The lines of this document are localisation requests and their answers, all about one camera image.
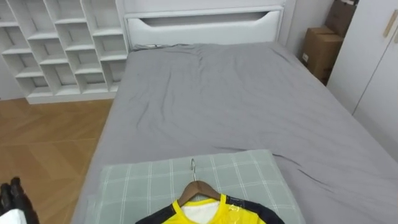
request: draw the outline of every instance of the white wardrobe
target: white wardrobe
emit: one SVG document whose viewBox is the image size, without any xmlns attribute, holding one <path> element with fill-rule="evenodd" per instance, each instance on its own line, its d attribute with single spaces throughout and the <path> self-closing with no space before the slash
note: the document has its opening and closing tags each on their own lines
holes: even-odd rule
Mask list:
<svg viewBox="0 0 398 224">
<path fill-rule="evenodd" d="M 362 0 L 328 89 L 398 161 L 398 1 Z"/>
</svg>

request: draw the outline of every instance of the yellow shirt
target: yellow shirt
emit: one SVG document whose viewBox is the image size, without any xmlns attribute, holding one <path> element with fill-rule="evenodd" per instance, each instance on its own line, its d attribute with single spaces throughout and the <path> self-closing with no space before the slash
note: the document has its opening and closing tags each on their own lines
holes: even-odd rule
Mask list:
<svg viewBox="0 0 398 224">
<path fill-rule="evenodd" d="M 261 204 L 221 194 L 221 200 L 188 202 L 180 208 L 177 201 L 140 220 L 137 224 L 283 224 L 275 212 Z"/>
</svg>

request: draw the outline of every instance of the pillow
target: pillow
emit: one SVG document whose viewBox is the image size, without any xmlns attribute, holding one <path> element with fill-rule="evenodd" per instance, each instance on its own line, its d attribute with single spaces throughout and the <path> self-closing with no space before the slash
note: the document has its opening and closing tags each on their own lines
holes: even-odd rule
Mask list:
<svg viewBox="0 0 398 224">
<path fill-rule="evenodd" d="M 106 166 L 86 224 L 135 223 L 170 205 L 193 181 L 192 158 L 197 180 L 220 193 L 260 203 L 286 224 L 305 223 L 271 152 L 253 150 Z"/>
</svg>

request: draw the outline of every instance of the white bookshelf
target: white bookshelf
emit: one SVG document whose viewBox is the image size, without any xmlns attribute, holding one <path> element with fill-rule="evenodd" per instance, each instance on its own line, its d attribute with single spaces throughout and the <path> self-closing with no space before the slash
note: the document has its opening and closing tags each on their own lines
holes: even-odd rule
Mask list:
<svg viewBox="0 0 398 224">
<path fill-rule="evenodd" d="M 113 98 L 126 43 L 114 0 L 0 0 L 0 54 L 29 103 Z"/>
</svg>

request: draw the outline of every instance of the mattress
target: mattress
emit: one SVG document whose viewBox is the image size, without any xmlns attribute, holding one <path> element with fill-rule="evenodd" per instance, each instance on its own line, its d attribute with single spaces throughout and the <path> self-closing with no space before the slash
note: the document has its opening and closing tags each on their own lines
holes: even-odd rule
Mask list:
<svg viewBox="0 0 398 224">
<path fill-rule="evenodd" d="M 395 223 L 398 164 L 277 43 L 129 54 L 73 216 L 105 165 L 270 149 L 307 223 Z"/>
</svg>

